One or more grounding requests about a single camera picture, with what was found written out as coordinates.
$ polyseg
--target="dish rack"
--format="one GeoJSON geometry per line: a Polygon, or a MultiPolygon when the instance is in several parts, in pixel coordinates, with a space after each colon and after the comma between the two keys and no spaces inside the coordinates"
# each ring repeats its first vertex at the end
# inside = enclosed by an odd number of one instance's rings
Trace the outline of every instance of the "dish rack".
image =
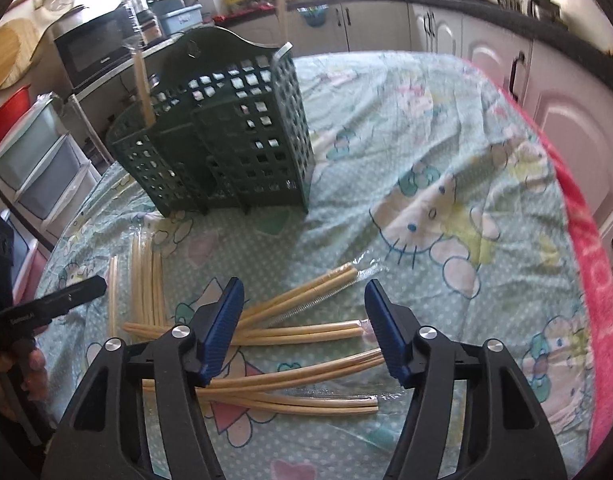
{"type": "Polygon", "coordinates": [[[156,122],[137,104],[107,134],[116,160],[164,216],[174,210],[301,205],[314,167],[291,44],[250,43],[220,27],[170,47],[151,91],[156,122]]]}

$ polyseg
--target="black microwave oven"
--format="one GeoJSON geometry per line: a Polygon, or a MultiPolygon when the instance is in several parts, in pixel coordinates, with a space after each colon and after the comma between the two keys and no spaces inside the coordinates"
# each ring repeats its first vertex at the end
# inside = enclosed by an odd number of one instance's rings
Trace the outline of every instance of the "black microwave oven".
{"type": "Polygon", "coordinates": [[[79,23],[54,36],[54,43],[75,92],[130,58],[125,40],[133,35],[130,10],[118,6],[111,12],[79,23]]]}

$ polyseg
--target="red plastic basin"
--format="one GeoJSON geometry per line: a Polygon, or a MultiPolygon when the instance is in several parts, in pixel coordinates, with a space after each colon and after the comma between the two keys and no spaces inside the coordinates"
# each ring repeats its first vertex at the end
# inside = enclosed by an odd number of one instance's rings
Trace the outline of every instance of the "red plastic basin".
{"type": "Polygon", "coordinates": [[[0,106],[0,142],[30,108],[29,86],[24,85],[0,106]]]}

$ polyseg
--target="round wooden board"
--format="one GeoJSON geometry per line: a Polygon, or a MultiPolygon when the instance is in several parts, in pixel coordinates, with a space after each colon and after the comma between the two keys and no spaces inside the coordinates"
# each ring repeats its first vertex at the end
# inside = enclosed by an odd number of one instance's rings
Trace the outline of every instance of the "round wooden board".
{"type": "Polygon", "coordinates": [[[14,67],[19,50],[18,35],[12,28],[0,27],[0,86],[14,67]]]}
{"type": "Polygon", "coordinates": [[[13,68],[0,88],[16,84],[30,67],[30,59],[40,42],[40,33],[31,20],[17,18],[6,22],[2,28],[10,28],[18,37],[20,49],[13,68]]]}

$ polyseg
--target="pink trim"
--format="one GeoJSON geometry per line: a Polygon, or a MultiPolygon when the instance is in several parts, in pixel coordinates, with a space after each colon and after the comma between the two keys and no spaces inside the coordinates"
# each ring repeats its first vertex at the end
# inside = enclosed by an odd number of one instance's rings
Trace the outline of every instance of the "pink trim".
{"type": "Polygon", "coordinates": [[[580,188],[557,151],[525,110],[503,90],[509,103],[538,134],[555,167],[569,220],[569,235],[580,268],[584,299],[591,325],[595,367],[594,410],[589,432],[587,460],[593,456],[613,424],[613,273],[600,233],[580,188]]]}

